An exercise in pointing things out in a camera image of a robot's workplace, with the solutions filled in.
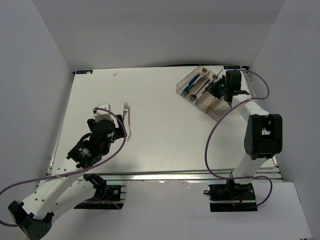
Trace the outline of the blue knife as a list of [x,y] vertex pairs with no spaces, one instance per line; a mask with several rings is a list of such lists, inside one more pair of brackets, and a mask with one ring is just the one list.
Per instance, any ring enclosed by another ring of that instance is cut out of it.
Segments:
[[194,82],[198,79],[198,77],[200,76],[200,74],[195,75],[188,83],[188,85],[183,89],[183,93],[187,93],[189,91],[189,89],[192,87],[192,85],[194,84]]

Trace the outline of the green handled fork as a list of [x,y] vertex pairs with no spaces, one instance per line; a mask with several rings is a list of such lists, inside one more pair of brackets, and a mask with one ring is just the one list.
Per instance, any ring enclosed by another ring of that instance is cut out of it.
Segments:
[[124,121],[126,118],[126,115],[129,112],[129,103],[128,102],[124,102],[123,104],[123,110],[122,110],[122,120]]

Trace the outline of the orange chopstick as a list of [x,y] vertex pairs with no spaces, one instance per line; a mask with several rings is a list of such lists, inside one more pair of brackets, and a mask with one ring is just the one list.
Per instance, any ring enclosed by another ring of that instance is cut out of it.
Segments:
[[206,108],[206,113],[210,110],[211,106],[212,106],[217,100],[218,100],[217,98],[215,98],[215,99],[212,100],[212,102],[211,102],[211,103],[207,106],[207,108]]

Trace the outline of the black spoon long handle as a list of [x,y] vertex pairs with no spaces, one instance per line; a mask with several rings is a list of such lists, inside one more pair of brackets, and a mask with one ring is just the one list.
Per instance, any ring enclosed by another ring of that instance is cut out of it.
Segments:
[[190,102],[195,102],[195,101],[197,100],[197,95],[198,95],[198,93],[199,93],[209,82],[210,82],[210,80],[208,79],[208,80],[203,84],[203,86],[200,87],[200,89],[199,89],[196,93],[190,95],[190,96],[189,96],[189,101],[190,101]]

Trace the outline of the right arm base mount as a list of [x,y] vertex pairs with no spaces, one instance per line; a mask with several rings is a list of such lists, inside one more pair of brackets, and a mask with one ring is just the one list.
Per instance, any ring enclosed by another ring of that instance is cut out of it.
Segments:
[[203,191],[209,197],[210,211],[213,213],[256,212],[256,195],[251,183],[238,184],[227,180],[225,184],[210,184]]

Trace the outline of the black steak knife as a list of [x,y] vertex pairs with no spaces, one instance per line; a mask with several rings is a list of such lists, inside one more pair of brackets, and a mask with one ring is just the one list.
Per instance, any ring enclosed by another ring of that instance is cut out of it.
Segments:
[[197,82],[195,82],[195,83],[190,87],[189,90],[192,91],[193,89],[197,88],[197,87],[200,86],[201,83],[202,83],[203,81],[205,81],[206,79],[207,79],[206,76],[201,77],[199,80],[197,80]]

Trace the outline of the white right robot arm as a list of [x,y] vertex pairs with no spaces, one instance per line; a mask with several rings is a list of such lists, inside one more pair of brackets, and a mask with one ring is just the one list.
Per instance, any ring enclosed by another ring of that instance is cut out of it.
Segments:
[[242,69],[228,69],[224,77],[210,86],[213,96],[217,99],[223,98],[229,105],[229,109],[216,122],[209,137],[213,136],[219,124],[228,114],[237,111],[247,123],[243,140],[245,154],[230,175],[223,177],[214,173],[209,166],[208,143],[204,149],[204,163],[207,170],[217,179],[224,179],[229,183],[225,187],[225,192],[233,200],[243,195],[242,185],[248,185],[253,179],[256,179],[256,173],[260,167],[283,149],[282,116],[271,114],[257,104],[257,101],[266,100],[270,96],[270,90],[267,89],[263,97],[252,97],[250,93],[242,89],[242,73]]

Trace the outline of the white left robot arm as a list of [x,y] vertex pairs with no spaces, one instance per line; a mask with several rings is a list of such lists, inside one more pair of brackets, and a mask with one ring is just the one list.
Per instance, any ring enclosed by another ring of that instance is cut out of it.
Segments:
[[85,201],[107,201],[111,195],[107,182],[86,172],[109,153],[112,143],[126,138],[122,116],[117,115],[116,120],[109,115],[88,119],[90,132],[67,153],[57,171],[30,196],[8,206],[16,226],[28,239],[42,239],[54,221]]

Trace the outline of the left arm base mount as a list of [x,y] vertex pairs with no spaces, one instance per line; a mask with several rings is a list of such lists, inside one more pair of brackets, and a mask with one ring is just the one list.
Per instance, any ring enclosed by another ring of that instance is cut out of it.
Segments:
[[96,173],[85,174],[83,179],[90,182],[95,190],[93,197],[79,203],[76,210],[121,210],[126,199],[127,186],[109,183]]

